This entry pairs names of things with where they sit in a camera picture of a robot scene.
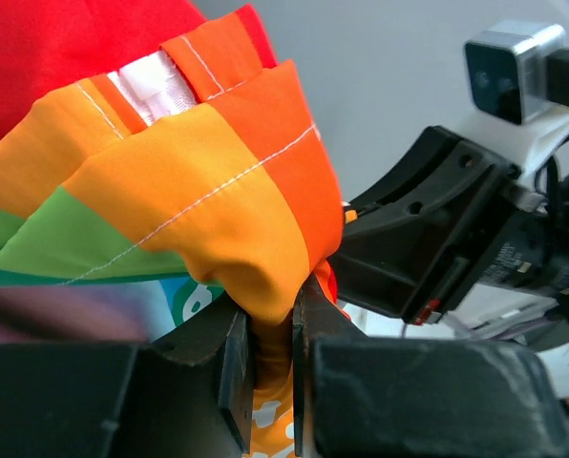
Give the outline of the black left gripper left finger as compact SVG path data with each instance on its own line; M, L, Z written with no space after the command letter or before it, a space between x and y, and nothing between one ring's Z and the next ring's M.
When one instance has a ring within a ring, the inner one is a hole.
M253 385L227 296L150 344L0 344L0 457L240 457Z

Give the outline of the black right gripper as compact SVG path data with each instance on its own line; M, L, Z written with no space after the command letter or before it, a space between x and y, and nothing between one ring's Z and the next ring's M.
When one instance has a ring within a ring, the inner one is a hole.
M513 162L440 126L351 203L331 258L343 301L407 323L454 310L483 283L556 301L569 322L569 176L518 183Z

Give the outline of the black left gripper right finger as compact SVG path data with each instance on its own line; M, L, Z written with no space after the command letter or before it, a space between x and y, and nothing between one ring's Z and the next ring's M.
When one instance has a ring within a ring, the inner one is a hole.
M315 278L292 317L297 455L569 457L567 420L533 352L369 337Z

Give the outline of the frog print shirt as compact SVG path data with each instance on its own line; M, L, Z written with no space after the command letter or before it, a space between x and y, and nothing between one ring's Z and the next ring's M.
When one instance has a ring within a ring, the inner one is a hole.
M294 453L291 312L345 212L296 67L243 6L0 1L0 287L221 287L256 339L250 453Z

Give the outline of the purple shorts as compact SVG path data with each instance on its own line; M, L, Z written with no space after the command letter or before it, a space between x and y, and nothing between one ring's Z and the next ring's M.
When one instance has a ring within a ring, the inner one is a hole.
M0 344L151 342L174 328L165 293L155 281L0 288Z

